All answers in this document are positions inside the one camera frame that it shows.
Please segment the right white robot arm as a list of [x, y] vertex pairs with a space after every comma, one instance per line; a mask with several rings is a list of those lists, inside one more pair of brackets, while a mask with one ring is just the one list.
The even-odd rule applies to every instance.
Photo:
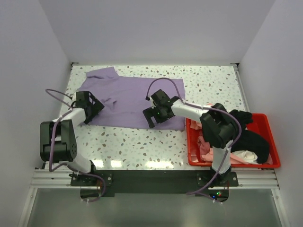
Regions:
[[150, 128], [154, 128], [155, 123], [164, 123], [173, 117], [184, 117], [201, 123], [203, 138], [213, 148], [209, 183], [223, 185], [231, 171], [231, 148], [242, 133], [239, 121], [220, 103], [213, 106], [188, 103], [179, 96], [170, 98], [161, 89], [147, 95], [146, 100], [151, 106], [143, 110], [143, 115]]

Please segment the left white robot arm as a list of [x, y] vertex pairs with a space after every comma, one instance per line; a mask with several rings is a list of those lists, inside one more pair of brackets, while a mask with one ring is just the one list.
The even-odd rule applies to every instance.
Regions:
[[98, 174], [93, 162], [78, 151], [75, 128], [90, 123], [104, 105], [89, 91], [77, 91], [71, 100], [66, 113], [40, 124], [40, 157], [49, 163], [49, 172], [65, 166], [81, 174], [86, 185], [94, 185]]

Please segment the purple t shirt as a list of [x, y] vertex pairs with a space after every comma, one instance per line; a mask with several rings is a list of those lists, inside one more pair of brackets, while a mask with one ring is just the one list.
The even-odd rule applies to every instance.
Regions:
[[104, 109], [94, 117], [91, 125], [148, 129], [143, 110], [151, 106], [145, 99], [162, 89], [169, 97], [185, 97], [182, 79], [155, 81], [153, 78], [124, 77], [114, 67], [87, 72], [79, 91], [89, 91]]

